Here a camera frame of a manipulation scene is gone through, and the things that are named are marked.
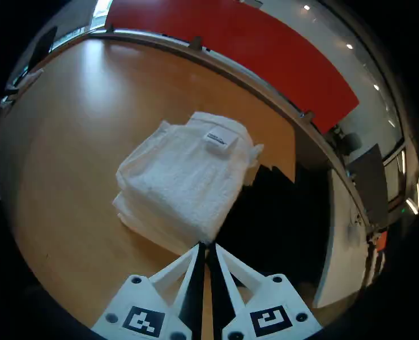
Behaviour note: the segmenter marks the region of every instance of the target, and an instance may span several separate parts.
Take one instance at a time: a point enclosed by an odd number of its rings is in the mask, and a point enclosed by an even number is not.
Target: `wooden tabletop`
[[[184,124],[194,111],[244,124],[265,145],[260,163],[294,180],[294,131],[282,117],[203,66],[129,42],[84,40],[64,51],[1,119],[1,195],[14,238],[45,289],[83,324],[96,322],[130,274],[150,276],[177,258],[119,221],[115,173],[162,120]]]

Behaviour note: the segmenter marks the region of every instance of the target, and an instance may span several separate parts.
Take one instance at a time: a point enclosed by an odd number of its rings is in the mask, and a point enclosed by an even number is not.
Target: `white towel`
[[[118,216],[177,254],[210,243],[262,148],[226,117],[195,112],[186,125],[163,121],[117,171]]]

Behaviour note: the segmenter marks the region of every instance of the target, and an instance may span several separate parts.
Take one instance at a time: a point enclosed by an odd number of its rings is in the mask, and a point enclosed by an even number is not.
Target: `red wall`
[[[327,132],[359,101],[313,45],[284,23],[236,0],[113,0],[106,26],[139,29],[202,44],[273,85]]]

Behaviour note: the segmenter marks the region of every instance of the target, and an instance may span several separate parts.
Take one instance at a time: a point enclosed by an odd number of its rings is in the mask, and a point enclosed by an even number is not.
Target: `towel label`
[[[209,146],[225,152],[238,138],[238,135],[222,126],[217,126],[203,138]]]

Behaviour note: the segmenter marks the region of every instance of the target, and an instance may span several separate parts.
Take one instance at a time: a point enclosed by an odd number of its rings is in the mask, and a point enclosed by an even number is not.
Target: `metal bracket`
[[[198,37],[198,36],[194,37],[188,47],[195,51],[201,51],[202,50],[202,37]]]
[[[305,339],[321,329],[285,275],[265,277],[217,244],[208,265],[215,340]],[[232,275],[253,293],[247,304]]]
[[[92,330],[108,340],[200,339],[205,245],[199,243],[150,278],[131,275]],[[172,305],[157,291],[185,274]]]

